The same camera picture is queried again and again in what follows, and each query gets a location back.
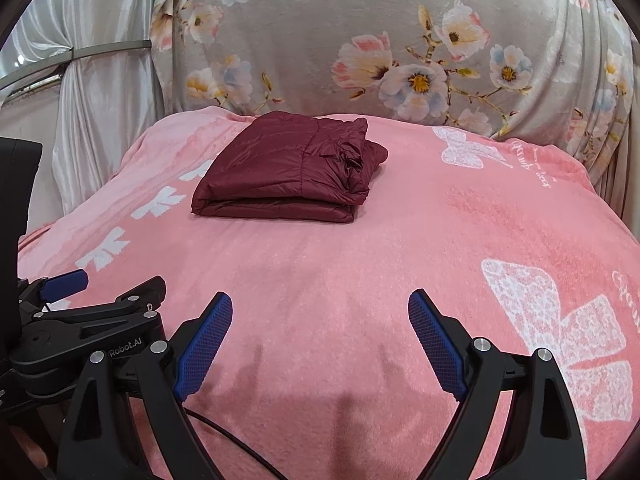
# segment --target blue gripper pad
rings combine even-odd
[[[465,398],[467,391],[462,357],[456,351],[438,318],[418,292],[414,292],[409,297],[409,320],[440,386],[460,402]]]
[[[89,285],[89,277],[82,269],[72,270],[49,278],[40,289],[40,299],[45,303],[55,303],[82,292]]]
[[[197,392],[202,386],[209,367],[216,356],[226,331],[231,326],[233,307],[231,298],[221,294],[218,302],[202,321],[187,348],[182,353],[176,367],[174,394],[182,402]]]

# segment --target white curtain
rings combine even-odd
[[[33,0],[0,52],[0,76],[71,48],[148,40],[152,6],[153,0]],[[156,95],[149,50],[71,62],[52,164],[65,214],[106,183],[127,148],[158,120]]]

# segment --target screw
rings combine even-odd
[[[484,337],[479,337],[474,341],[474,346],[481,352],[487,352],[491,349],[491,343],[489,343]]]
[[[161,354],[162,352],[164,352],[167,349],[168,345],[166,343],[166,341],[155,341],[153,343],[151,343],[151,351],[154,354]]]
[[[549,350],[547,350],[546,348],[538,349],[538,357],[540,359],[542,359],[543,361],[551,361],[551,358],[553,356],[554,355]]]
[[[91,354],[91,357],[89,357],[89,361],[91,361],[94,365],[97,365],[103,359],[104,359],[104,352],[102,350],[96,350],[94,353]]]

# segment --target pink bed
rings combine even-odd
[[[252,120],[211,107],[157,123],[106,186],[22,245],[20,276],[85,269],[89,288],[66,308],[159,274],[168,335],[225,291],[231,328],[186,405],[307,480],[412,480],[426,464],[456,403],[408,320],[424,288],[472,336],[555,354],[595,479],[640,416],[640,246],[583,167],[552,146],[367,117],[389,156],[353,224],[192,215],[199,179]],[[155,473],[170,478],[135,412]],[[270,478],[193,424],[226,478]]]

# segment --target floral fabric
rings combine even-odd
[[[157,0],[152,41],[167,113],[344,112],[554,144],[606,200],[621,173],[635,81],[611,0]]]

